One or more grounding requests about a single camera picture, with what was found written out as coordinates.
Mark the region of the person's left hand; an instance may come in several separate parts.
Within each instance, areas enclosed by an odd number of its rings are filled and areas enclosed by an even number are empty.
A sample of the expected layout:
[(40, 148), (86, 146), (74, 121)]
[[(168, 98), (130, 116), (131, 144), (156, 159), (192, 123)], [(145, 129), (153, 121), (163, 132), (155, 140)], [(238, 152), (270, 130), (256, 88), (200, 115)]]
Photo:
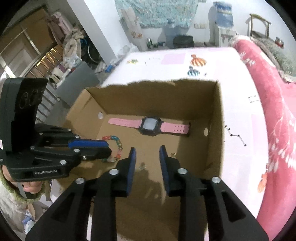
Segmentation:
[[(3, 176), (6, 179), (7, 183), (11, 187), (16, 187), (17, 188), (18, 187), (17, 182), (15, 180), (13, 180), (13, 178), (11, 177), (7, 167), (2, 166), (1, 168), (2, 168)], [(21, 185), (23, 186), (24, 192), (30, 192), (31, 194), (36, 194), (36, 193), (39, 193), (41, 191), (43, 182), (42, 181), (23, 182), (23, 183), (21, 183)]]

